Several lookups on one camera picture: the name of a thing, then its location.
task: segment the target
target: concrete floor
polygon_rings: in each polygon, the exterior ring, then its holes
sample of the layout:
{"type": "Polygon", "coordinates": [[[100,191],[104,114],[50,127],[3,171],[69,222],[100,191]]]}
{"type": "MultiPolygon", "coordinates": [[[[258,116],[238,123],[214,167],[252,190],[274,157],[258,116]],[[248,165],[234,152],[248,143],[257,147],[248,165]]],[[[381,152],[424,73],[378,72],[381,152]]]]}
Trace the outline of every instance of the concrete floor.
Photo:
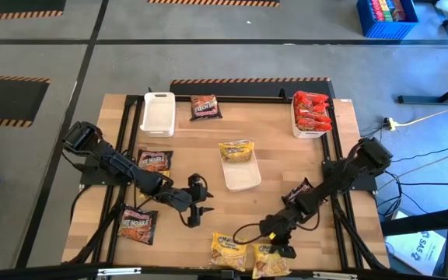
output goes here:
{"type": "MultiPolygon", "coordinates": [[[[149,5],[110,1],[100,38],[363,39],[356,0],[282,0],[280,9],[149,5]]],[[[57,19],[0,21],[0,38],[89,38],[100,0],[68,0],[57,19]]],[[[416,5],[420,23],[406,39],[446,39],[431,5],[416,5]]],[[[67,107],[85,46],[0,46],[0,75],[51,78],[34,125],[0,128],[0,268],[10,268],[32,214],[40,180],[67,107]]],[[[96,122],[106,93],[169,89],[172,79],[329,76],[338,98],[353,99],[362,132],[383,117],[406,122],[445,107],[405,106],[401,94],[438,96],[448,90],[448,47],[271,45],[97,46],[74,121],[96,122]]],[[[448,147],[448,115],[383,133],[395,159],[448,147]]],[[[400,174],[441,155],[395,163],[400,174]]],[[[377,178],[381,186],[386,175],[377,178]]],[[[448,181],[448,160],[402,181],[448,181]]],[[[58,264],[79,173],[60,162],[30,265],[58,264]]],[[[448,208],[448,187],[406,187],[429,212],[448,208]]],[[[378,201],[393,197],[385,187],[378,201]]],[[[420,210],[407,198],[401,207],[420,210]]]]}

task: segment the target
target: wooden table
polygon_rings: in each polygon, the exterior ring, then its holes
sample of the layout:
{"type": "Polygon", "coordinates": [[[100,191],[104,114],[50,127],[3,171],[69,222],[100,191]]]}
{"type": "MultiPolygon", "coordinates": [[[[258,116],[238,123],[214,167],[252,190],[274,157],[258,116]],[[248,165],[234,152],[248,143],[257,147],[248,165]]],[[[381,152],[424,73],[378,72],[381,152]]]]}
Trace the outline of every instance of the wooden table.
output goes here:
{"type": "MultiPolygon", "coordinates": [[[[97,125],[106,141],[115,145],[124,106],[124,95],[106,95],[97,125]]],[[[215,208],[201,217],[199,227],[182,225],[177,212],[167,205],[149,202],[146,210],[158,210],[155,239],[152,246],[123,237],[117,240],[114,264],[159,266],[167,268],[212,268],[208,265],[212,233],[232,235],[240,226],[259,222],[274,214],[283,205],[280,197],[297,186],[304,177],[316,186],[322,182],[321,162],[324,160],[320,139],[298,139],[292,135],[288,104],[220,103],[223,119],[190,122],[191,105],[178,102],[176,131],[172,138],[149,138],[138,132],[138,149],[173,150],[170,176],[174,187],[186,187],[187,177],[199,173],[208,181],[208,189],[215,196],[201,203],[215,208]],[[230,192],[226,188],[217,144],[237,139],[255,142],[255,153],[261,171],[261,184],[248,191],[230,192]]],[[[132,123],[133,111],[128,121],[132,123]]],[[[359,130],[351,100],[334,100],[334,111],[344,155],[359,139],[359,130]]],[[[124,149],[129,132],[126,132],[124,149]]],[[[331,148],[332,137],[329,135],[331,148]]],[[[106,188],[93,186],[77,202],[68,233],[62,260],[74,257],[86,244],[98,226],[106,188]]],[[[352,191],[357,230],[368,248],[380,262],[388,266],[383,234],[374,199],[365,191],[352,191]]],[[[132,204],[133,190],[129,189],[126,203],[132,204]]],[[[312,227],[316,219],[305,226],[312,227]]],[[[258,235],[257,228],[240,233],[248,240],[258,235]]],[[[103,240],[100,261],[106,260],[110,233],[103,240]]],[[[297,229],[291,244],[297,258],[290,260],[290,268],[298,270],[339,270],[338,245],[330,202],[320,207],[320,225],[313,232],[297,229]]],[[[354,258],[348,234],[345,233],[348,262],[354,258]]],[[[254,256],[248,248],[247,269],[253,268],[254,256]]]]}

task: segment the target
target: white container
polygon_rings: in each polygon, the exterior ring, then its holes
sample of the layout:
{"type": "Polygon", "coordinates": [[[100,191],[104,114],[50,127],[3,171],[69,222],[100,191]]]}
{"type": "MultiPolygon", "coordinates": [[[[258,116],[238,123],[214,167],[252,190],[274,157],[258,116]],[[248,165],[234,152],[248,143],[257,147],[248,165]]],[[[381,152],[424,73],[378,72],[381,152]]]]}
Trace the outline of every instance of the white container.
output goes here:
{"type": "Polygon", "coordinates": [[[255,151],[252,151],[250,160],[245,163],[228,163],[223,161],[222,157],[221,163],[226,187],[230,191],[245,191],[261,184],[262,177],[258,169],[255,151]]]}
{"type": "Polygon", "coordinates": [[[293,135],[297,138],[319,138],[326,131],[301,131],[296,127],[295,124],[295,108],[293,107],[293,102],[291,106],[291,115],[292,115],[292,127],[293,127],[293,135]]]}
{"type": "Polygon", "coordinates": [[[139,128],[149,137],[170,137],[176,122],[176,97],[173,93],[146,93],[143,124],[139,128]]]}

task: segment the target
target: yellow noodle package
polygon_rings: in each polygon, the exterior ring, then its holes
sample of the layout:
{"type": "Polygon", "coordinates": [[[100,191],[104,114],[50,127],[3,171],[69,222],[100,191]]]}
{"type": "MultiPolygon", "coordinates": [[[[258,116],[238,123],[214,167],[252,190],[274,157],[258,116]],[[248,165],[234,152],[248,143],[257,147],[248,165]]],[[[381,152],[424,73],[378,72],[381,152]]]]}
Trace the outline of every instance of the yellow noodle package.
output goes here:
{"type": "Polygon", "coordinates": [[[254,143],[249,140],[238,140],[219,143],[222,160],[228,163],[244,163],[250,160],[254,151],[254,143]]]}
{"type": "Polygon", "coordinates": [[[231,236],[213,233],[212,255],[210,264],[234,268],[245,271],[247,262],[247,245],[238,245],[231,236]]]}
{"type": "Polygon", "coordinates": [[[269,253],[271,244],[253,244],[255,249],[255,266],[252,279],[261,277],[286,276],[291,273],[288,261],[278,253],[269,253]]]}

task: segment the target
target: blue crate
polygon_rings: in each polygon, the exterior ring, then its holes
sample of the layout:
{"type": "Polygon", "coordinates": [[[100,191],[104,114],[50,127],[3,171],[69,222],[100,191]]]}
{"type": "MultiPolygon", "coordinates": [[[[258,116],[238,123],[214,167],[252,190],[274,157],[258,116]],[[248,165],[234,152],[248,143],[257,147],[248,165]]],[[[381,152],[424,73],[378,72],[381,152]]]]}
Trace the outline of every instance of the blue crate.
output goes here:
{"type": "Polygon", "coordinates": [[[401,40],[418,25],[418,16],[412,0],[401,0],[405,11],[405,22],[380,22],[373,18],[371,0],[358,0],[357,11],[361,21],[362,33],[368,38],[401,40]]]}

